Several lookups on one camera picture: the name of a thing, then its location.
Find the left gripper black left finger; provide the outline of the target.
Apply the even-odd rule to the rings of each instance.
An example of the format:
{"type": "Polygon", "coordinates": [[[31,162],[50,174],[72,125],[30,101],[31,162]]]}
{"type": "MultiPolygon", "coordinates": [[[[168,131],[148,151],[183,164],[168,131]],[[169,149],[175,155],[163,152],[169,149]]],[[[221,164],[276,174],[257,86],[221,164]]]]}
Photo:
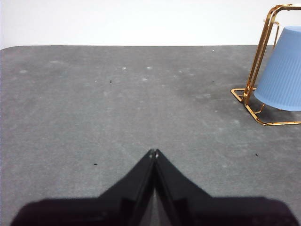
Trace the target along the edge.
{"type": "Polygon", "coordinates": [[[140,226],[150,218],[155,150],[98,197],[44,199],[24,205],[13,226],[140,226]]]}

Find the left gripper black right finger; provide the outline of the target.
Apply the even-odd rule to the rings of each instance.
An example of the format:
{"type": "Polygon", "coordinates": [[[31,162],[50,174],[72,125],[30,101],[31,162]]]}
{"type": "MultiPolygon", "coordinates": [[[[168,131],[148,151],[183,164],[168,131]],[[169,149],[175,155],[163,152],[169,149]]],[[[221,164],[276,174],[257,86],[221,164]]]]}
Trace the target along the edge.
{"type": "Polygon", "coordinates": [[[185,177],[156,150],[156,191],[172,226],[297,226],[279,200],[213,197],[185,177]]]}

